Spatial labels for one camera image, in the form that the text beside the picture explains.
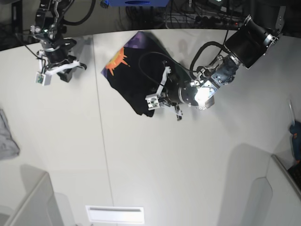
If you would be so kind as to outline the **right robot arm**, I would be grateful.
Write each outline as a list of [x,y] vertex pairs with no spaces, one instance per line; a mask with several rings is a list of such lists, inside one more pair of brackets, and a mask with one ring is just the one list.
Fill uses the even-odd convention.
[[74,39],[65,39],[64,14],[72,5],[72,0],[41,0],[35,16],[35,24],[30,27],[31,35],[37,39],[42,49],[37,52],[40,70],[35,82],[49,85],[53,75],[69,82],[71,71],[79,61],[71,54],[77,44]]

